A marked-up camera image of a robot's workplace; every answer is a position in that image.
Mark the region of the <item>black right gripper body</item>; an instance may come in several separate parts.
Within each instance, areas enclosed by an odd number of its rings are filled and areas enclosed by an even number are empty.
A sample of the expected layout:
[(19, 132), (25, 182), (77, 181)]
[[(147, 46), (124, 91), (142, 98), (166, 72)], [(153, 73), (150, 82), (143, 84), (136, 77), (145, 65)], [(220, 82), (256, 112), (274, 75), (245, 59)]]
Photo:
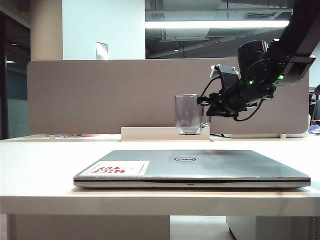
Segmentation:
[(213, 99), (212, 104), (224, 107), (226, 115), (236, 115), (240, 112), (246, 112), (248, 108), (258, 106), (257, 97), (249, 96), (249, 99), (246, 99), (240, 90), (238, 86), (231, 91), (222, 88), (219, 92), (211, 93), (209, 97)]

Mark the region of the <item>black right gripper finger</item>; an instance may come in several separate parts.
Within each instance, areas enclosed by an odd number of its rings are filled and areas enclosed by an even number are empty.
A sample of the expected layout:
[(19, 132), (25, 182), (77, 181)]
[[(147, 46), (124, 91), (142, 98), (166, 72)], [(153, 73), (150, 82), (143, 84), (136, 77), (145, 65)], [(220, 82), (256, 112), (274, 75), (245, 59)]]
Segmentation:
[(208, 117), (223, 117), (226, 114), (226, 110), (221, 105), (211, 104), (208, 108), (206, 115)]
[(212, 104), (213, 99), (211, 97), (201, 95), (196, 98), (196, 102), (198, 105), (206, 107)]

